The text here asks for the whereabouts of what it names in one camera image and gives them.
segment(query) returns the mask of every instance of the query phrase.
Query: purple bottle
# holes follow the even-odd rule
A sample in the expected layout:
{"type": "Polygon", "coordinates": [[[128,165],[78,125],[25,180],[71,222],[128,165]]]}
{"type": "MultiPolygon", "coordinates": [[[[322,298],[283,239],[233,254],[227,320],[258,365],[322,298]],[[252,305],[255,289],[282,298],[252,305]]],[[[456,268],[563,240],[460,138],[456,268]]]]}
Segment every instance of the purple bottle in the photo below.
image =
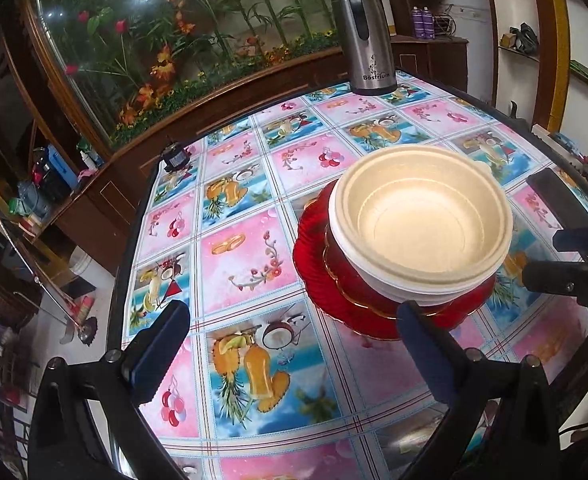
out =
{"type": "Polygon", "coordinates": [[[423,28],[423,13],[418,10],[418,7],[414,7],[412,11],[412,21],[414,22],[414,35],[417,38],[425,37],[425,29],[423,28]]]}
{"type": "Polygon", "coordinates": [[[421,12],[423,15],[423,31],[427,40],[433,40],[436,37],[434,33],[434,16],[430,9],[425,7],[421,12]]]}

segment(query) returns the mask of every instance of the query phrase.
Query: screw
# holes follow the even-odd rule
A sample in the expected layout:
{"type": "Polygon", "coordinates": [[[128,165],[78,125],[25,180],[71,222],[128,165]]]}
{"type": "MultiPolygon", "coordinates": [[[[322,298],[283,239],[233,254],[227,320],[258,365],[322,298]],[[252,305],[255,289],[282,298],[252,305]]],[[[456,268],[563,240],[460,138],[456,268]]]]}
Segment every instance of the screw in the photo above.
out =
{"type": "Polygon", "coordinates": [[[65,364],[65,359],[63,359],[62,357],[53,357],[48,362],[48,368],[50,370],[55,370],[56,368],[58,368],[59,366],[64,365],[64,364],[65,364]]]}
{"type": "Polygon", "coordinates": [[[535,355],[529,354],[525,356],[525,362],[532,368],[540,366],[540,359],[535,355]]]}
{"type": "Polygon", "coordinates": [[[115,348],[114,350],[110,350],[105,354],[105,360],[109,363],[115,363],[120,359],[120,356],[123,354],[119,349],[115,348]]]}
{"type": "Polygon", "coordinates": [[[480,360],[485,357],[483,353],[478,348],[468,348],[465,350],[465,355],[468,356],[468,359],[472,362],[479,362],[480,360]]]}

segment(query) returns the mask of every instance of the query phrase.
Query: stack of bowls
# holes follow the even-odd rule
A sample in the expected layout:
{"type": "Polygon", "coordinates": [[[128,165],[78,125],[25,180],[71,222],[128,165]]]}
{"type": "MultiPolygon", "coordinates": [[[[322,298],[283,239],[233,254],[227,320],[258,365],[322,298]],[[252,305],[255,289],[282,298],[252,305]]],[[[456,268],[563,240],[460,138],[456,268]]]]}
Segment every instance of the stack of bowls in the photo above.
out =
{"type": "Polygon", "coordinates": [[[334,187],[332,234],[379,294],[420,306],[473,290],[503,263],[512,212],[488,166],[430,146],[378,150],[334,187]]]}

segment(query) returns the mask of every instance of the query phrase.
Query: thermos handle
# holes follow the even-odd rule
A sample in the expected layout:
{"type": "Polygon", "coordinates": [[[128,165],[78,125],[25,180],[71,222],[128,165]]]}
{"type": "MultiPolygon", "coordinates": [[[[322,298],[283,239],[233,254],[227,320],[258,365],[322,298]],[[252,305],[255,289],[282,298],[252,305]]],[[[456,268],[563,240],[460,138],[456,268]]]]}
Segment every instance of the thermos handle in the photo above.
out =
{"type": "Polygon", "coordinates": [[[362,0],[349,0],[352,16],[354,17],[354,24],[356,31],[363,41],[370,38],[370,28],[368,27],[368,20],[365,17],[365,8],[362,0]]]}

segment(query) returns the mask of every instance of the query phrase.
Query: bowl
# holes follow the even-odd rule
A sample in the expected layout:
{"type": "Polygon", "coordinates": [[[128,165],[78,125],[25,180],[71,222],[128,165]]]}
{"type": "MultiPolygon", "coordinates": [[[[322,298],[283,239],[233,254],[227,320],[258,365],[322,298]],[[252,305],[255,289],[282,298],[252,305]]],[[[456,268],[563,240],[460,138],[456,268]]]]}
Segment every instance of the bowl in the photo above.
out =
{"type": "Polygon", "coordinates": [[[482,162],[432,146],[358,160],[330,197],[334,238],[374,290],[431,306],[473,290],[503,263],[512,212],[482,162]]]}

